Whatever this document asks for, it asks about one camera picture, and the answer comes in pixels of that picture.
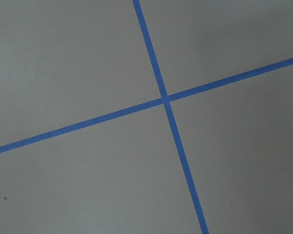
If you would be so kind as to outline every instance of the gray floor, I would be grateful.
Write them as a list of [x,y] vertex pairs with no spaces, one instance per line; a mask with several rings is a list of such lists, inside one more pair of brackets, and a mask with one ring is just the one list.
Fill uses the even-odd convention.
[[[141,7],[168,94],[293,57],[293,1]],[[0,146],[159,97],[130,0],[0,1]],[[293,233],[293,65],[171,105],[210,233]],[[164,107],[0,154],[0,233],[201,233]]]

